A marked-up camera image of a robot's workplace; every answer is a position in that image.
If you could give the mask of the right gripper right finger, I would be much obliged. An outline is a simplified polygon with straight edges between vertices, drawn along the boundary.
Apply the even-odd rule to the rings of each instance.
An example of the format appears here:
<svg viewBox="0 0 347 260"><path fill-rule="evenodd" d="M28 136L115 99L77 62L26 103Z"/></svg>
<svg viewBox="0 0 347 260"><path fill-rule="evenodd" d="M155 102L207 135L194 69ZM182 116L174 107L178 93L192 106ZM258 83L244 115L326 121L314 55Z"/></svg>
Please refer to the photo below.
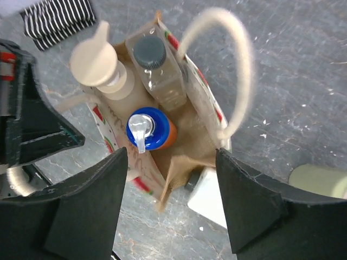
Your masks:
<svg viewBox="0 0 347 260"><path fill-rule="evenodd" d="M216 152L232 253L238 259L346 259L346 201L304 191Z"/></svg>

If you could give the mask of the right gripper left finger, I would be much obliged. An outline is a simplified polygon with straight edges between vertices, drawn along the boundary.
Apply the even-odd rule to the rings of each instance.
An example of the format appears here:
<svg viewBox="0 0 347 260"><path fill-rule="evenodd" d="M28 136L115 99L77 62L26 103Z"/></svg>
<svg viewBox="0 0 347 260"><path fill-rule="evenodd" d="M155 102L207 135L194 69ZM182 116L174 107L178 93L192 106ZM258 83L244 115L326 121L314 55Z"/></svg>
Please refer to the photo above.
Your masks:
<svg viewBox="0 0 347 260"><path fill-rule="evenodd" d="M27 197L1 200L1 259L110 259L127 176L120 148Z"/></svg>

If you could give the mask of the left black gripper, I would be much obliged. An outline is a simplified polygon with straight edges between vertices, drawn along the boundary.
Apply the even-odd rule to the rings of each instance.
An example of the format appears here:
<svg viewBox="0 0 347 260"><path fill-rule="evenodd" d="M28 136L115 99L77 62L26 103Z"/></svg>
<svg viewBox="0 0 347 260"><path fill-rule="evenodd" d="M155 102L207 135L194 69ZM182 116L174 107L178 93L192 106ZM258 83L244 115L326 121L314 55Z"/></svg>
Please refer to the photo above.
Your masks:
<svg viewBox="0 0 347 260"><path fill-rule="evenodd" d="M32 54L1 39L1 171L84 143L84 135L48 101Z"/></svg>

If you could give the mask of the white square bottle dark cap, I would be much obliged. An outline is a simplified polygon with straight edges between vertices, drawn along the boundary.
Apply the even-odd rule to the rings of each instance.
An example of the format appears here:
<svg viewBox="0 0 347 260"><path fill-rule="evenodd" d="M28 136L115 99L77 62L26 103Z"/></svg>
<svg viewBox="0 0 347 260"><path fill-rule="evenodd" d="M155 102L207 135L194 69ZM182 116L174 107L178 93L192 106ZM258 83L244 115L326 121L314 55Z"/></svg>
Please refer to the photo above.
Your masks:
<svg viewBox="0 0 347 260"><path fill-rule="evenodd" d="M187 205L191 210L227 229L215 168L194 169L184 188L190 192Z"/></svg>

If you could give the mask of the blue orange spray bottle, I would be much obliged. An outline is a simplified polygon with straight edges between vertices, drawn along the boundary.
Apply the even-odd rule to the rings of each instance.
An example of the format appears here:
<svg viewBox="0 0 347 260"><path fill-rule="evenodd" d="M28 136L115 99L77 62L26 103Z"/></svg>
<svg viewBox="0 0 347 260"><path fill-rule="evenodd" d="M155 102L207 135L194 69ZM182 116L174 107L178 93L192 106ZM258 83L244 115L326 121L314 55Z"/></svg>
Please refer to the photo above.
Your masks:
<svg viewBox="0 0 347 260"><path fill-rule="evenodd" d="M134 111L127 121L126 134L139 153L168 148L177 140L176 126L154 107Z"/></svg>

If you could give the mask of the black white striped cloth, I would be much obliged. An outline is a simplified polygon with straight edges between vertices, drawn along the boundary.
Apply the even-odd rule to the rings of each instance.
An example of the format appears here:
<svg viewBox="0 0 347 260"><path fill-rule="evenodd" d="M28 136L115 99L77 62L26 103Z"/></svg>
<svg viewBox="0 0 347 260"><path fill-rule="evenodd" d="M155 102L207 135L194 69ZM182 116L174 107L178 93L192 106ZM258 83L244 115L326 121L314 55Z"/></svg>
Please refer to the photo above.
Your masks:
<svg viewBox="0 0 347 260"><path fill-rule="evenodd" d="M41 1L21 12L24 34L45 51L93 26L97 17L88 0Z"/></svg>

